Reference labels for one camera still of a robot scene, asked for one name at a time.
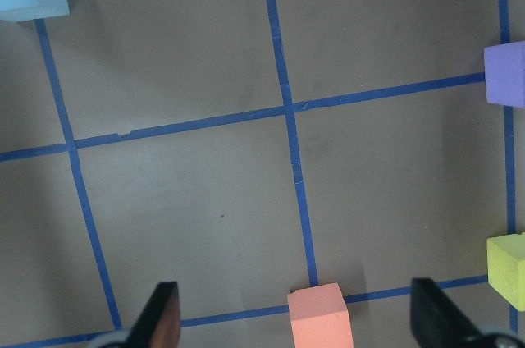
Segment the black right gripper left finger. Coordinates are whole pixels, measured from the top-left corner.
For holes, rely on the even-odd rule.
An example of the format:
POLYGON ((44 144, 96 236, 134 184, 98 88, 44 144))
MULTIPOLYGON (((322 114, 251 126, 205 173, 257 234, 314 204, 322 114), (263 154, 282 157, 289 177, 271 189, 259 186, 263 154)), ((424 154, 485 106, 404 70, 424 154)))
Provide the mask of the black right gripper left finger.
POLYGON ((125 347, 176 348, 181 335, 177 282, 160 282, 144 306, 125 347))

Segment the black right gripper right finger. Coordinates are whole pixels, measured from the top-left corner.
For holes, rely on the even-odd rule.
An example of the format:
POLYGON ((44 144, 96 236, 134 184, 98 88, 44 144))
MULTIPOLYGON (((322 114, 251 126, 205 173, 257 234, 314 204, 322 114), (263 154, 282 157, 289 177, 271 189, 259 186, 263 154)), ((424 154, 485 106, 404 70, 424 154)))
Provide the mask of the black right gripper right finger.
POLYGON ((410 329, 420 347, 483 347, 485 337, 431 278, 414 278, 410 329))

